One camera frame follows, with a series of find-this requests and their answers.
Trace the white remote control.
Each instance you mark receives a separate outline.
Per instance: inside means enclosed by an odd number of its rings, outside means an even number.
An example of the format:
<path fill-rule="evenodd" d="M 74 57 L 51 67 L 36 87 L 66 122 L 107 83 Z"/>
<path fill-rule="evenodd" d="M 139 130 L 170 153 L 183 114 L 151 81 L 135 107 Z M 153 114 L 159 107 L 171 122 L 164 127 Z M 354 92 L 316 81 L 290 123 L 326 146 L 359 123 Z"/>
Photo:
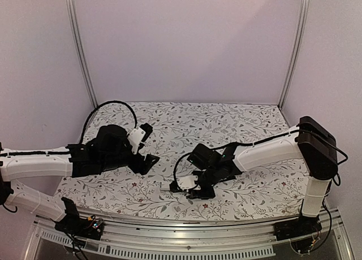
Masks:
<path fill-rule="evenodd" d="M 162 191 L 162 192 L 171 192 L 170 185 L 171 185 L 171 183 L 160 182 L 160 191 Z"/>

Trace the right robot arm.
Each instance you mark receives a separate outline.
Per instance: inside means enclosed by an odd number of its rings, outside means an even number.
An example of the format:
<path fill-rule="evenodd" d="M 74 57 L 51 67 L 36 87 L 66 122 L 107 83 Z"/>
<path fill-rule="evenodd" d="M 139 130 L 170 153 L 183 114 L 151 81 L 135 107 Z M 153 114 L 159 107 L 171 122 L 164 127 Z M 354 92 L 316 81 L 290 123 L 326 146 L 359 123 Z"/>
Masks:
<path fill-rule="evenodd" d="M 215 196 L 213 187 L 224 180 L 259 166 L 301 159 L 308 169 L 309 179 L 301 216 L 293 221 L 292 230 L 304 235 L 313 228 L 327 188 L 338 174 L 339 155 L 348 159 L 330 132 L 310 116 L 304 116 L 288 131 L 257 142 L 232 142 L 218 148 L 196 145 L 186 156 L 196 170 L 176 183 L 191 198 L 208 200 Z"/>

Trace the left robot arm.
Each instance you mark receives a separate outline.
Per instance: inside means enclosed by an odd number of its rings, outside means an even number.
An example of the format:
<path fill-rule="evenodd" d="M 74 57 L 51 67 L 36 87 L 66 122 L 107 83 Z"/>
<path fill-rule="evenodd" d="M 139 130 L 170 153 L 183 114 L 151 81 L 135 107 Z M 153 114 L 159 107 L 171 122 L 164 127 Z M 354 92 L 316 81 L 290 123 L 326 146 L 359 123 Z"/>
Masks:
<path fill-rule="evenodd" d="M 61 221 L 72 234 L 78 234 L 84 229 L 84 222 L 71 200 L 44 194 L 24 185 L 20 179 L 39 176 L 78 178 L 120 167 L 146 175 L 159 161 L 158 156 L 139 152 L 152 131 L 149 124 L 131 132 L 118 125 L 104 125 L 96 137 L 85 144 L 40 151 L 2 149 L 1 204 L 22 207 L 55 222 Z"/>

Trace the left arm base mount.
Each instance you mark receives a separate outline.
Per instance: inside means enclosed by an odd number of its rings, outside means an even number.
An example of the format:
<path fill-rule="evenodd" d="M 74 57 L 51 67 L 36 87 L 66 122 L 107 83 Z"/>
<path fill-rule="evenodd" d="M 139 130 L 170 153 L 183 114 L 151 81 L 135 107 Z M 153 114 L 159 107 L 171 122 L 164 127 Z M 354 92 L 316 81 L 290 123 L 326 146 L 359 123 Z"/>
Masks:
<path fill-rule="evenodd" d="M 81 218 L 73 200 L 62 197 L 65 217 L 55 222 L 55 229 L 70 236 L 100 240 L 104 231 L 104 220 L 95 215 Z"/>

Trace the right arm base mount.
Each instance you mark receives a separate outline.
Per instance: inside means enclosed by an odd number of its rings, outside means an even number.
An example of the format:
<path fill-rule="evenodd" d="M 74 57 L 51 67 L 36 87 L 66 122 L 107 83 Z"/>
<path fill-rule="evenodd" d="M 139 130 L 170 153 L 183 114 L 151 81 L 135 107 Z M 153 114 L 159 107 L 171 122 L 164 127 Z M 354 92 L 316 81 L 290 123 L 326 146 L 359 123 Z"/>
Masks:
<path fill-rule="evenodd" d="M 293 220 L 275 223 L 273 228 L 277 241 L 295 239 L 290 245 L 299 254 L 311 252 L 320 239 L 322 230 L 319 216 L 312 218 L 303 215 Z"/>

